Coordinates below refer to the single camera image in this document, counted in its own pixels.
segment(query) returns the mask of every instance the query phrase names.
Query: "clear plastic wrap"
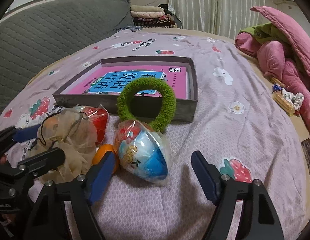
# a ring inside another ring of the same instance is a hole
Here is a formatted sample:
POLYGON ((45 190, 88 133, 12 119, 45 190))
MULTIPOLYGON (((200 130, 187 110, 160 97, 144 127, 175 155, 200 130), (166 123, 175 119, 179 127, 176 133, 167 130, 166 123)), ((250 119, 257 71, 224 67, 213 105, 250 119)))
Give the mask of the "clear plastic wrap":
POLYGON ((102 105, 98 108, 91 106, 75 106, 74 109, 78 112, 86 113, 89 120, 93 122, 97 131, 96 145, 101 145, 109 121, 109 114, 106 109, 102 105))
POLYGON ((37 131, 36 145, 28 151, 33 157, 48 149, 59 147, 65 153, 65 162, 56 171, 49 171, 40 181, 51 179, 55 183, 72 181, 86 174, 96 153, 96 128, 84 113, 65 108, 62 112, 44 120, 37 131))
POLYGON ((137 120, 121 122, 114 136, 121 166, 149 182, 163 182, 169 172, 170 149, 163 134, 137 120))

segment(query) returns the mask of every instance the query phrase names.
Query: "silver screw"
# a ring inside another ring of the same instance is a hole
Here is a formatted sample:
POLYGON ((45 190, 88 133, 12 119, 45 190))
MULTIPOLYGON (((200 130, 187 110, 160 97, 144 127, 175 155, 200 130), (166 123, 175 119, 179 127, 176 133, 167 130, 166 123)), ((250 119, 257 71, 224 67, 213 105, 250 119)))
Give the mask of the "silver screw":
POLYGON ((230 177, 229 175, 227 175, 227 174, 223 174, 223 175, 222 175, 222 180, 228 181, 228 180, 230 180, 230 179, 231 179, 231 177, 230 177))
POLYGON ((45 182, 45 186, 52 186, 53 185, 53 181, 52 180, 48 180, 47 182, 45 182))
POLYGON ((257 185, 257 186, 261 186, 263 185, 263 183, 259 180, 259 179, 254 179, 254 184, 257 185))
POLYGON ((25 169, 26 169, 26 166, 25 166, 24 164, 22 164, 22 165, 19 166, 19 170, 20 170, 20 171, 23 171, 23 170, 25 170, 25 169))
POLYGON ((15 194, 16 194, 16 190, 15 190, 14 188, 10 188, 10 189, 9 189, 9 196, 10 196, 10 197, 14 197, 15 194))
POLYGON ((86 178, 85 175, 81 174, 81 175, 78 175, 76 179, 77 179, 78 181, 84 181, 85 178, 86 178))

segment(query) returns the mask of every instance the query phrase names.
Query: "gray quilted headboard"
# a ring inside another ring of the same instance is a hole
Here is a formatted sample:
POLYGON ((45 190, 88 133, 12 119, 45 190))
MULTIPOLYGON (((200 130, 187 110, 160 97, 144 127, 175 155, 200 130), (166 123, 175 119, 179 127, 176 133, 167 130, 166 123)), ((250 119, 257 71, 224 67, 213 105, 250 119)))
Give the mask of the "gray quilted headboard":
POLYGON ((0 114, 43 68, 127 26, 129 0, 49 1, 0 23, 0 114))

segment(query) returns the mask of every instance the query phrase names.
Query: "green blanket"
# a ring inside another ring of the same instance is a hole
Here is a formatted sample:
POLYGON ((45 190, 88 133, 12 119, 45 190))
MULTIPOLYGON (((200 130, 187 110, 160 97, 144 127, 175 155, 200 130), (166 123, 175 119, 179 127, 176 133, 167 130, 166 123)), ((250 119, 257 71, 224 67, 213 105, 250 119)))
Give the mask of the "green blanket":
POLYGON ((239 33, 251 34, 260 44, 268 41, 283 41, 289 44, 286 36, 272 23, 260 24, 241 30, 239 33))

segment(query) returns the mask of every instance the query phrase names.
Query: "gray box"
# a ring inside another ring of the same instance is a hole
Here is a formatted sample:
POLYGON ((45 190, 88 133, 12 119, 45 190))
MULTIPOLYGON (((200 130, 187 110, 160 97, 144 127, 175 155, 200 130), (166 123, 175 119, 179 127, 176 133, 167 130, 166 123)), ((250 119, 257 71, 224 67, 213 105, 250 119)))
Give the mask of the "gray box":
MULTIPOLYGON (((186 67, 189 80, 189 99, 176 99, 176 112, 173 121, 192 122, 198 101, 198 86, 193 60, 188 57, 131 56, 101 59, 65 83, 53 94, 53 97, 59 106, 74 107, 76 105, 84 105, 98 107, 102 104, 108 113, 117 114, 116 104, 118 95, 64 95, 60 93, 100 63, 102 67, 109 67, 114 66, 114 64, 116 64, 116 66, 149 65, 150 62, 152 65, 186 67)), ((158 115, 161 106, 162 97, 135 96, 130 104, 130 110, 134 116, 155 118, 158 115)))

